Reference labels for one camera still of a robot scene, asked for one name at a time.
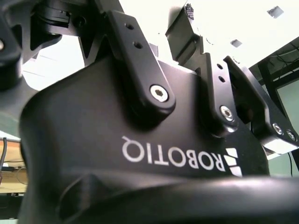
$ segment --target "bolt head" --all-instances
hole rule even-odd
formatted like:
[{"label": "bolt head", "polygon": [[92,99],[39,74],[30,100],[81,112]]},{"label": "bolt head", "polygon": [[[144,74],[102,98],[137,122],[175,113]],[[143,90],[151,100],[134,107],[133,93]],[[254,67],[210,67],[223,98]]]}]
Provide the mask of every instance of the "bolt head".
[{"label": "bolt head", "polygon": [[280,135],[282,135],[283,134],[283,131],[282,131],[282,129],[281,129],[281,127],[280,126],[278,126],[278,124],[276,124],[276,123],[273,123],[273,128],[274,128],[274,130],[277,132],[277,134],[280,134]]},{"label": "bolt head", "polygon": [[286,130],[286,132],[287,132],[288,136],[289,136],[293,141],[296,141],[296,137],[295,137],[295,135],[294,135],[291,131]]},{"label": "bolt head", "polygon": [[151,95],[159,102],[165,102],[168,100],[168,93],[166,89],[159,85],[153,85],[150,88]]},{"label": "bolt head", "polygon": [[228,120],[228,121],[233,121],[234,120],[233,113],[226,106],[221,106],[220,107],[220,112],[226,120]]},{"label": "bolt head", "polygon": [[3,50],[4,49],[4,43],[2,40],[0,40],[0,50]]}]

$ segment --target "black metal bracket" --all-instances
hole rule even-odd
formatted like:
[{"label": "black metal bracket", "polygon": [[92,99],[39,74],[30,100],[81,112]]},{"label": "black metal bracket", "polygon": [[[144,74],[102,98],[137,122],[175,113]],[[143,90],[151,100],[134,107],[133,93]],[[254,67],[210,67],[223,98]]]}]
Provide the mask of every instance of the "black metal bracket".
[{"label": "black metal bracket", "polygon": [[109,22],[107,38],[114,56],[118,59],[121,55],[128,69],[123,79],[134,111],[152,121],[162,121],[172,113],[176,100],[137,20],[117,11],[104,17]]},{"label": "black metal bracket", "polygon": [[250,70],[239,67],[230,57],[224,60],[242,94],[250,102],[253,111],[252,132],[261,144],[278,154],[298,148],[298,134]]},{"label": "black metal bracket", "polygon": [[21,81],[21,65],[42,48],[57,43],[61,35],[45,33],[32,20],[37,0],[0,2],[0,90]]},{"label": "black metal bracket", "polygon": [[193,19],[186,8],[183,8],[166,35],[173,58],[178,60],[180,65],[199,71],[202,78],[201,100],[203,105],[206,105],[203,108],[202,120],[214,127],[210,128],[212,134],[222,137],[237,129],[237,123],[229,123],[221,118],[220,113],[215,113],[219,112],[217,109],[221,105],[225,105],[231,111],[228,114],[237,116],[231,89],[233,78],[233,85],[237,86],[249,101],[253,112],[250,118],[252,132],[261,144],[280,154],[298,148],[298,134],[247,68],[240,68],[230,57],[226,57],[224,63],[217,64],[209,53],[203,54],[203,38],[198,34]]},{"label": "black metal bracket", "polygon": [[209,53],[204,53],[203,38],[190,9],[188,4],[181,10],[166,36],[173,59],[201,76],[202,122],[214,136],[225,137],[238,128],[228,68],[224,62],[217,63]]}]

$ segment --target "black cable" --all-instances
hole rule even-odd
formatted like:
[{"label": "black cable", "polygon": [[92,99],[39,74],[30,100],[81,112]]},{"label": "black cable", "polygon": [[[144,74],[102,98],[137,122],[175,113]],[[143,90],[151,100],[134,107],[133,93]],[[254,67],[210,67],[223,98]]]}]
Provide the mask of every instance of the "black cable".
[{"label": "black cable", "polygon": [[290,159],[290,165],[291,165],[291,177],[293,177],[293,164],[290,153],[288,153],[289,159]]},{"label": "black cable", "polygon": [[7,151],[7,139],[3,138],[3,152],[2,152],[1,159],[0,159],[0,173],[1,173],[2,168],[3,168],[4,159],[5,159],[5,156],[6,156],[6,151]]},{"label": "black cable", "polygon": [[296,58],[294,61],[286,61],[286,60],[282,59],[282,57],[278,57],[277,60],[279,60],[280,62],[284,62],[284,63],[294,63],[294,62],[298,61],[299,58]]},{"label": "black cable", "polygon": [[4,161],[4,162],[24,162],[24,161]]},{"label": "black cable", "polygon": [[299,48],[295,46],[292,42],[289,42],[290,45],[292,45],[297,51],[299,51]]}]

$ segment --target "wall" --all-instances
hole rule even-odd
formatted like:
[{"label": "wall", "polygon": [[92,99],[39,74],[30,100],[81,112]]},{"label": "wall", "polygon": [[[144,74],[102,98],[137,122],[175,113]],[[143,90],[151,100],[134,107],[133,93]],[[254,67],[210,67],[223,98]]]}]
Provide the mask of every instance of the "wall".
[{"label": "wall", "polygon": [[[293,176],[299,176],[299,171],[297,169],[292,154],[291,154],[291,158],[292,158]],[[291,176],[291,164],[290,164],[289,156],[287,154],[284,154],[275,159],[269,160],[269,170],[271,176],[281,176],[281,175]]]},{"label": "wall", "polygon": [[0,224],[16,224],[17,219],[14,220],[0,220]]},{"label": "wall", "polygon": [[[299,133],[299,81],[278,89],[281,101],[294,129]],[[292,158],[293,176],[299,176],[299,171]],[[271,175],[291,175],[290,160],[287,154],[269,161]]]}]

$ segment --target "metal frame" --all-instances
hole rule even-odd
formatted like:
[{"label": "metal frame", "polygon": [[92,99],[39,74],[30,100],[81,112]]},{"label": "metal frame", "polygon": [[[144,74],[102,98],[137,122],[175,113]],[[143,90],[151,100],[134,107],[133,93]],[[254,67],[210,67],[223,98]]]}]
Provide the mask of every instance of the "metal frame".
[{"label": "metal frame", "polygon": [[[262,60],[258,63],[258,68],[259,68],[262,78],[263,78],[263,82],[262,83],[260,82],[260,84],[261,85],[265,84],[267,91],[269,93],[269,96],[271,97],[273,102],[276,104],[276,106],[281,110],[281,112],[286,116],[286,118],[288,120],[290,120],[290,119],[289,119],[288,114],[285,110],[285,107],[282,103],[280,95],[278,94],[278,89],[299,80],[299,70],[295,71],[283,78],[280,78],[276,81],[273,81],[273,80],[278,78],[281,75],[284,75],[284,74],[298,68],[298,67],[299,67],[298,63],[292,63],[291,65],[289,65],[279,71],[276,71],[273,74],[270,74],[269,69],[268,69],[268,62],[266,60]],[[296,166],[299,169],[299,149],[292,151],[292,155],[296,162]]]}]

